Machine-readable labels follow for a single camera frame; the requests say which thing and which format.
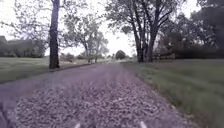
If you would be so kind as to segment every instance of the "distant trees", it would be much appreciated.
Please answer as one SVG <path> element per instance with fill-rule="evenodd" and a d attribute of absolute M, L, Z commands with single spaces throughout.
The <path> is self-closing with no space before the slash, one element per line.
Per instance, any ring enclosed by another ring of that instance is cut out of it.
<path fill-rule="evenodd" d="M 125 57 L 126 57 L 126 54 L 122 50 L 117 51 L 117 53 L 115 55 L 115 58 L 117 60 L 123 60 L 123 59 L 125 59 Z"/>
<path fill-rule="evenodd" d="M 35 40 L 11 40 L 0 37 L 0 57 L 42 58 L 45 54 L 43 43 Z"/>

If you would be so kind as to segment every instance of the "foliage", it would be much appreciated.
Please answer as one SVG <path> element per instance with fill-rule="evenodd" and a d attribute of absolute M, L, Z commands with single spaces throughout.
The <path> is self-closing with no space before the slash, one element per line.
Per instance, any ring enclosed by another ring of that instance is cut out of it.
<path fill-rule="evenodd" d="M 117 53 L 115 55 L 115 58 L 117 60 L 123 60 L 123 59 L 125 59 L 125 57 L 126 57 L 126 54 L 122 50 L 117 51 Z"/>

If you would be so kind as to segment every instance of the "grass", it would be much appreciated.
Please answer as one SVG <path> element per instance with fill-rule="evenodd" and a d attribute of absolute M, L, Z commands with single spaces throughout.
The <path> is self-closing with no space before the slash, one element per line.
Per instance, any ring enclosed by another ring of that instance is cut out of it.
<path fill-rule="evenodd" d="M 61 69 L 84 64 L 77 61 L 75 64 L 60 62 Z M 48 59 L 31 58 L 0 58 L 0 83 L 47 73 Z"/>
<path fill-rule="evenodd" d="M 124 63 L 202 128 L 224 128 L 224 60 Z"/>

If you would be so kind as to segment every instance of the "tree trunk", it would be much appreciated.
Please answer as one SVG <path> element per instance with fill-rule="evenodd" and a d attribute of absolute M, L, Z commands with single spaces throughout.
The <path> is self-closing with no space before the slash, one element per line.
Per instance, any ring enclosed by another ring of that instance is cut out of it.
<path fill-rule="evenodd" d="M 130 12 L 130 16 L 131 16 L 132 29 L 134 31 L 136 51 L 137 51 L 137 59 L 138 59 L 138 62 L 143 62 L 141 42 L 140 42 L 140 38 L 138 36 L 138 31 L 137 31 L 137 28 L 136 28 L 136 25 L 135 25 L 133 11 L 131 10 L 131 7 L 129 8 L 129 12 Z"/>
<path fill-rule="evenodd" d="M 50 69 L 60 68 L 58 59 L 58 13 L 60 0 L 53 1 L 53 10 L 50 26 Z"/>
<path fill-rule="evenodd" d="M 151 39 L 147 50 L 147 62 L 153 62 L 153 47 L 155 44 L 156 35 L 157 35 L 156 31 L 152 32 L 151 34 Z"/>

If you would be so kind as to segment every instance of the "road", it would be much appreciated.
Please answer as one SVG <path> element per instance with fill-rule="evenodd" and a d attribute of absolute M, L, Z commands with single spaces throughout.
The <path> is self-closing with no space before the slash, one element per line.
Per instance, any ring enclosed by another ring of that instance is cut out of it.
<path fill-rule="evenodd" d="M 0 85 L 18 128 L 188 128 L 163 97 L 118 63 L 91 65 Z"/>

